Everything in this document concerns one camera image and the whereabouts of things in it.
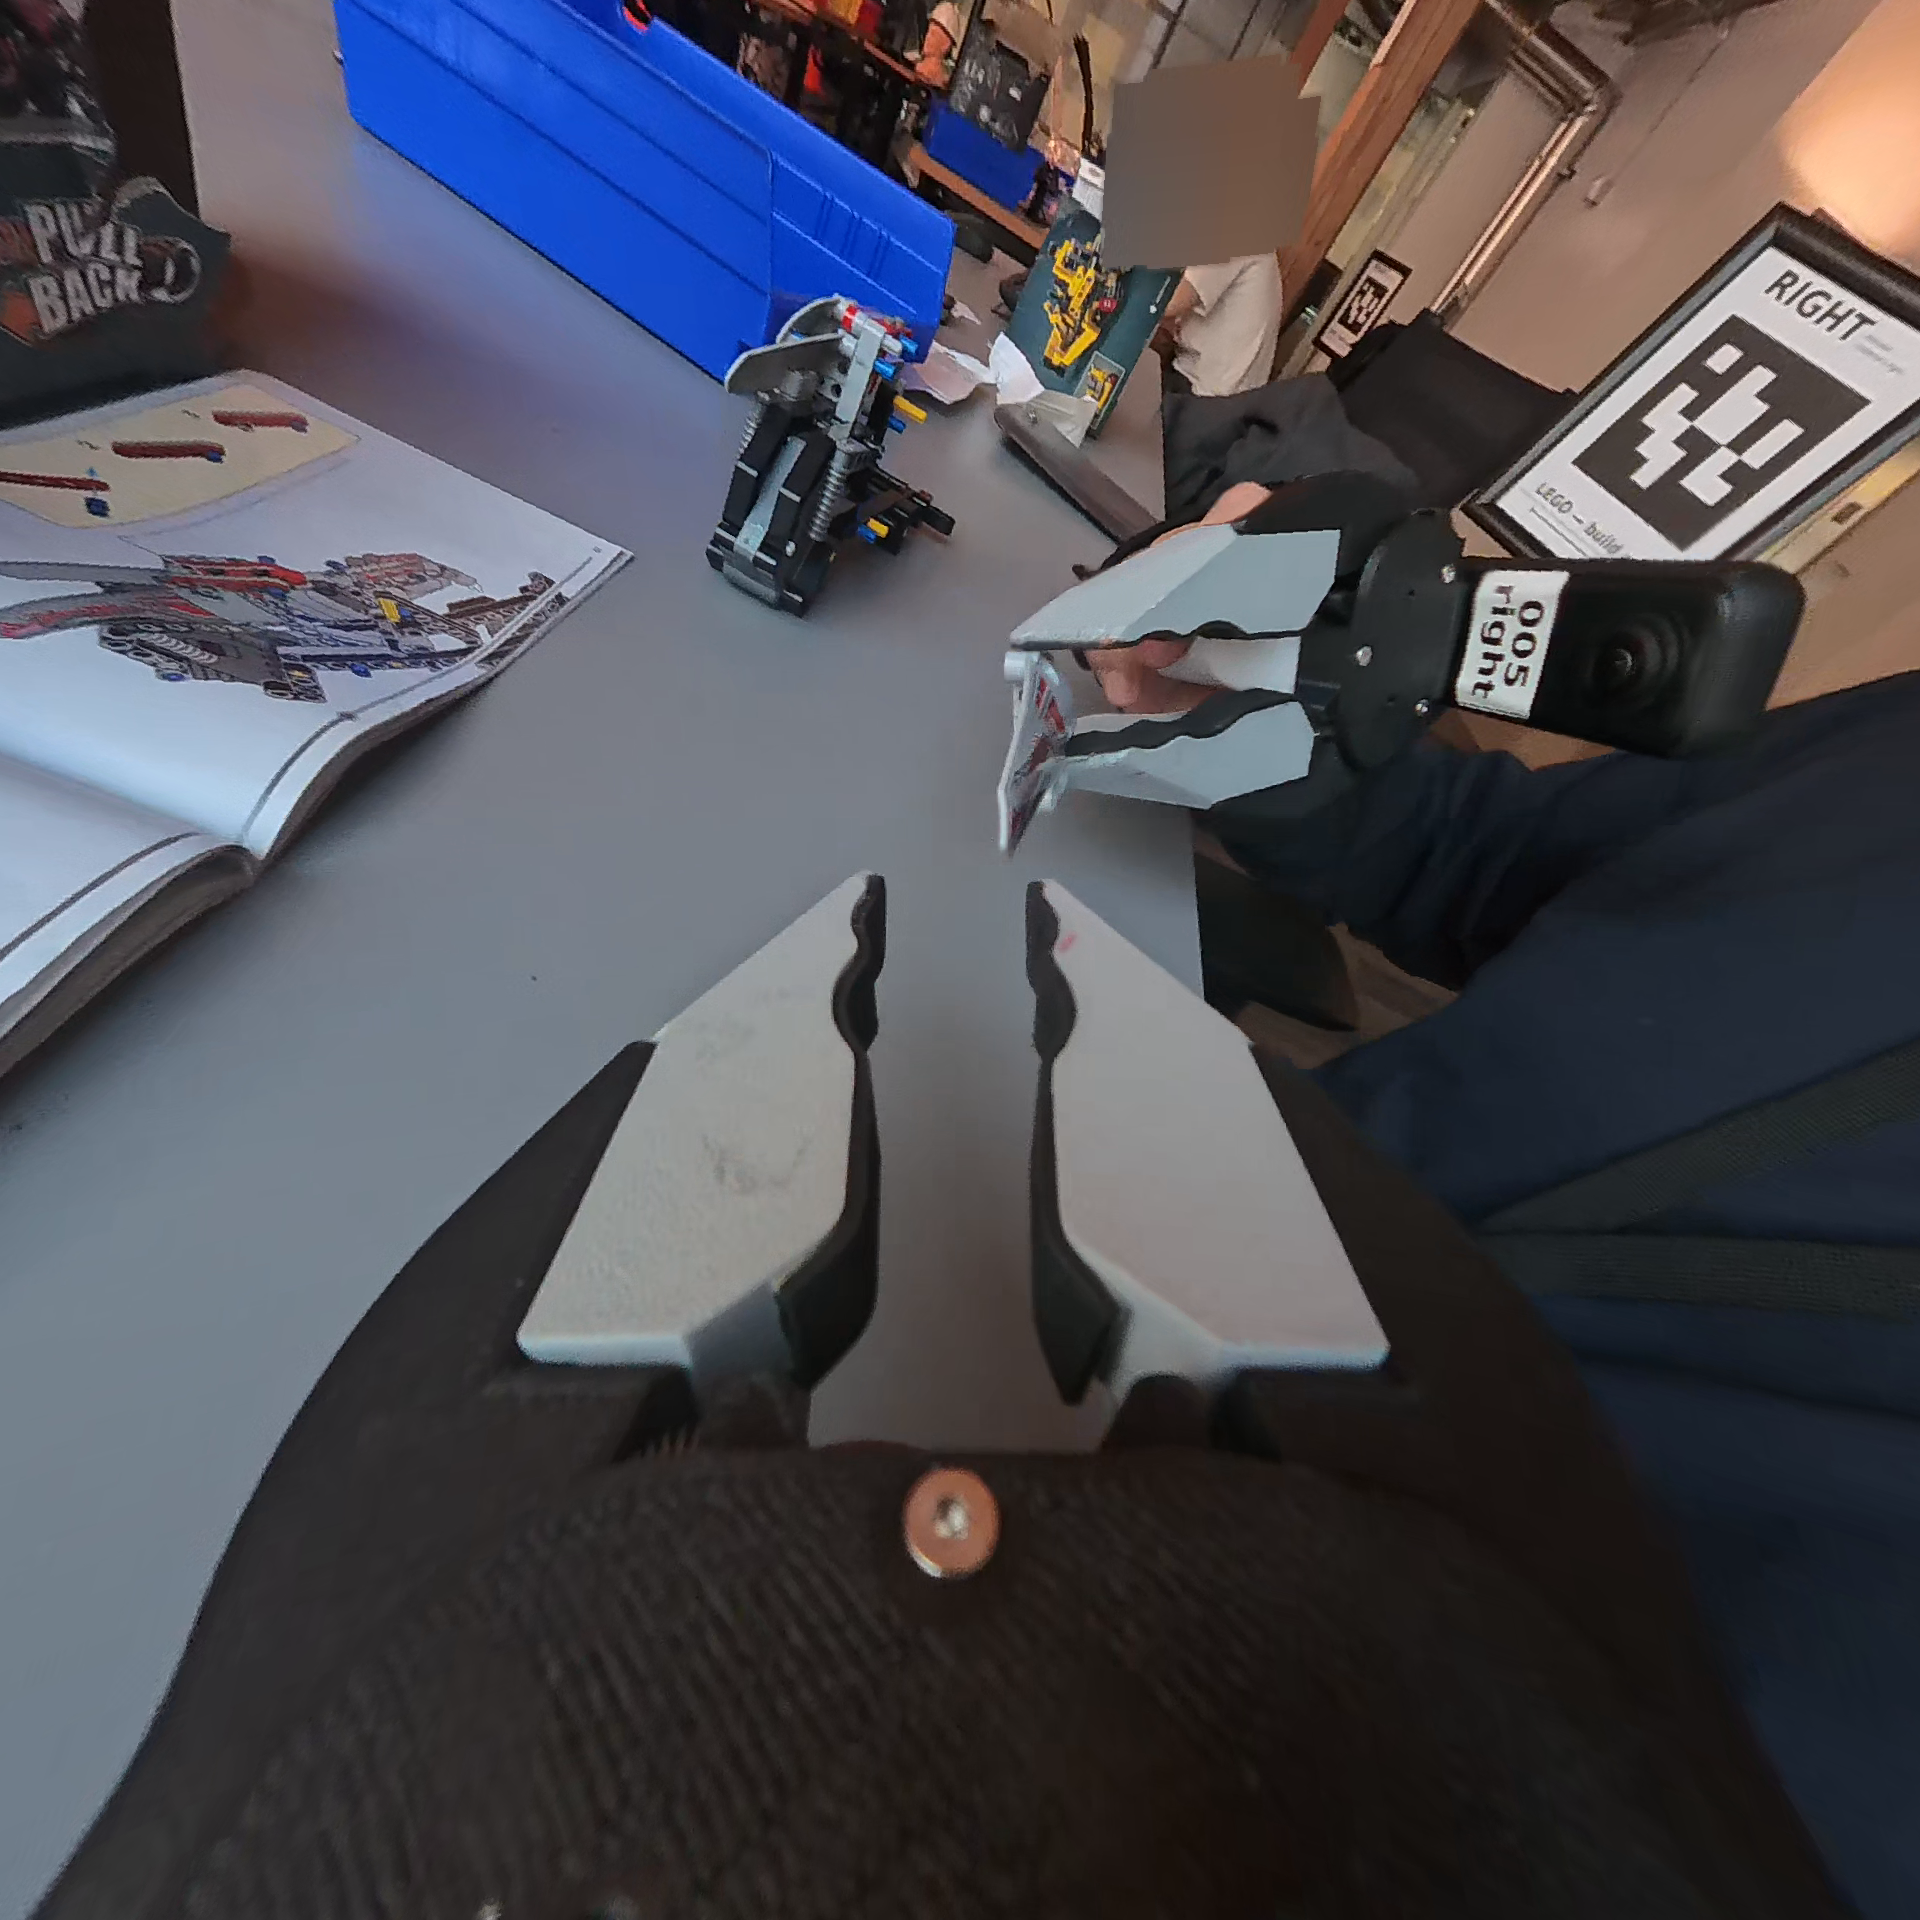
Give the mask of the small blue storage bin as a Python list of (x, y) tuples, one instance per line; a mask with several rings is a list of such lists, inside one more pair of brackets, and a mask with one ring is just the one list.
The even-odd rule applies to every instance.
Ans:
[(922, 147), (929, 158), (968, 179), (978, 191), (1014, 209), (1035, 196), (1045, 164), (1037, 147), (1009, 147), (994, 131), (949, 107), (941, 98), (929, 102)]

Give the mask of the wooden post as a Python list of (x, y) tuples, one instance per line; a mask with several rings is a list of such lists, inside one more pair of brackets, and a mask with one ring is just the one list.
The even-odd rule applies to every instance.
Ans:
[(1293, 319), (1308, 282), (1381, 173), (1429, 85), (1460, 43), (1478, 2), (1405, 2), (1381, 50), (1321, 146), (1296, 239), (1278, 251), (1283, 316)]

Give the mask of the black chair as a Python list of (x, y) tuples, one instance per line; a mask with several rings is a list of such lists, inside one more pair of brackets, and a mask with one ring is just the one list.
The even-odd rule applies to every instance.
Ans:
[(1167, 395), (1165, 520), (1198, 520), (1237, 484), (1332, 471), (1383, 479), (1406, 510), (1452, 510), (1554, 427), (1575, 398), (1468, 346), (1425, 310), (1367, 333), (1332, 371), (1239, 395)]

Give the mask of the person's right hand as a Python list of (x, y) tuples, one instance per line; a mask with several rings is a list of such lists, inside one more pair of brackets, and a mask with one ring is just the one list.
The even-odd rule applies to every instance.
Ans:
[(1200, 706), (1215, 691), (1210, 683), (1173, 676), (1173, 668), (1183, 664), (1188, 651), (1186, 638), (1153, 636), (1134, 643), (1089, 647), (1085, 664), (1111, 709), (1134, 715), (1177, 713)]

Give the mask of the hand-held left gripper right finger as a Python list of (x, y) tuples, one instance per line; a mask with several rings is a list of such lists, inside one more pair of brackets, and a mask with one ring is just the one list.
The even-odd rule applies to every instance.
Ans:
[(1061, 1397), (1376, 1371), (1387, 1331), (1250, 1039), (1052, 877), (1025, 963), (1031, 1307)]

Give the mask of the small printed marker tag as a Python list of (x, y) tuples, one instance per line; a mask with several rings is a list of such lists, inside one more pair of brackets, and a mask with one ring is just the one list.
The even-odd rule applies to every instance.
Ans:
[(1312, 350), (1330, 362), (1343, 362), (1383, 324), (1412, 269), (1391, 251), (1371, 249), (1343, 283)]

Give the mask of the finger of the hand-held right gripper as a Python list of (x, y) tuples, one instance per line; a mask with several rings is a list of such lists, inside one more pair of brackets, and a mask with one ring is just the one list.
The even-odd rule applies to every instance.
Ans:
[(1209, 810), (1306, 777), (1321, 733), (1283, 691), (1212, 691), (1161, 715), (1089, 715), (1059, 757), (1059, 786)]
[(1133, 646), (1155, 636), (1304, 631), (1332, 590), (1337, 530), (1194, 525), (1056, 594), (1009, 636), (1017, 651)]

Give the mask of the white plastic bag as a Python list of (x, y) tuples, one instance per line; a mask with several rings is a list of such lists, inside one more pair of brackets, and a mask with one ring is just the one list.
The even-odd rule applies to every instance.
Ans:
[(993, 338), (985, 360), (934, 342), (925, 360), (905, 367), (901, 388), (945, 408), (960, 406), (976, 391), (991, 390), (996, 403), (1037, 408), (1038, 417), (1056, 427), (1073, 446), (1086, 442), (1097, 419), (1097, 400), (1092, 395), (1048, 388), (1006, 332)]

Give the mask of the person's navy jacket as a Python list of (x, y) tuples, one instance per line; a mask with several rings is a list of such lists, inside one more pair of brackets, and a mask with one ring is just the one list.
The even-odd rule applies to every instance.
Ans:
[[(1498, 908), (1325, 903), (1452, 1003), (1325, 1072), (1473, 1223), (1917, 1039), (1917, 896), (1763, 877)], [(1683, 1536), (1789, 1792), (1867, 1916), (1917, 1916), (1917, 1320), (1545, 1306)]]

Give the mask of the black monster truck lego box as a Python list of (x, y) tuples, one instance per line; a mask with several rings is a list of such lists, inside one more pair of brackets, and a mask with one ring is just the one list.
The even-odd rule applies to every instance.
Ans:
[(214, 367), (230, 235), (201, 216), (169, 2), (2, 5), (2, 421)]

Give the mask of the metal duct pipe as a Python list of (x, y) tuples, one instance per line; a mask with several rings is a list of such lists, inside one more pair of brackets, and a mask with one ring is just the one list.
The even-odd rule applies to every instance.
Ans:
[(1621, 106), (1621, 85), (1570, 35), (1542, 21), (1527, 27), (1508, 57), (1512, 72), (1554, 107), (1547, 141), (1468, 245), (1452, 278), (1432, 300), (1434, 317), (1455, 328), (1487, 282), (1514, 251), (1524, 230), (1573, 179), (1582, 156)]

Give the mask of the open lego instruction booklet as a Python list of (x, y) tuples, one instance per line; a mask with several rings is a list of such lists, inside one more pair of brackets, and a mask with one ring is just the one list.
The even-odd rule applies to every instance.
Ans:
[(631, 551), (261, 371), (2, 439), (2, 1064)]

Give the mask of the partly built lego truck chassis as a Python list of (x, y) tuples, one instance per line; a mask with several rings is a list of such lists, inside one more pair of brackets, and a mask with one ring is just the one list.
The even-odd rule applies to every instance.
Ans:
[(870, 303), (809, 300), (726, 373), (755, 401), (707, 560), (774, 611), (804, 616), (851, 543), (898, 553), (916, 531), (949, 539), (955, 520), (884, 467), (893, 435), (925, 409), (901, 395), (921, 354), (910, 324)]

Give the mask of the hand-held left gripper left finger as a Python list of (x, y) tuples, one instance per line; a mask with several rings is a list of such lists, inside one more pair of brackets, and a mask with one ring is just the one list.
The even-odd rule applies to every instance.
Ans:
[(854, 874), (656, 1032), (527, 1309), (543, 1365), (815, 1386), (879, 1294), (869, 1051), (886, 885)]

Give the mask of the person's right forearm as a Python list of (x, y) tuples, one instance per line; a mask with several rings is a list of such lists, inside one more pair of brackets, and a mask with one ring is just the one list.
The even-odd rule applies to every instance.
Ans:
[(1917, 1037), (1917, 747), (1906, 671), (1773, 709), (1720, 755), (1534, 770), (1423, 741), (1299, 819), (1212, 830), (1436, 985), (1528, 954), (1579, 1005), (1851, 1062)]

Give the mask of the large blue plastic bin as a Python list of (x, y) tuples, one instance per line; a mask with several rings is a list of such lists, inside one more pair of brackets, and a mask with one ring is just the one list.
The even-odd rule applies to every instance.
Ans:
[(717, 377), (812, 300), (922, 362), (952, 222), (622, 4), (339, 2), (353, 117)]

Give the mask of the cluttered workbench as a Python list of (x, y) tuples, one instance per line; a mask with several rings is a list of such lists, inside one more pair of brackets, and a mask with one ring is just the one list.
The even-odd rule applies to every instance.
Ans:
[(622, 4), (637, 31), (664, 26), (829, 134), (854, 158), (947, 211), (978, 261), (1029, 266), (1043, 245), (1048, 160), (1031, 197), (996, 203), (922, 147), (934, 98), (1009, 147), (1037, 144), (1063, 59), (1077, 59), (1081, 134), (1097, 134), (1092, 50), (1056, 4)]

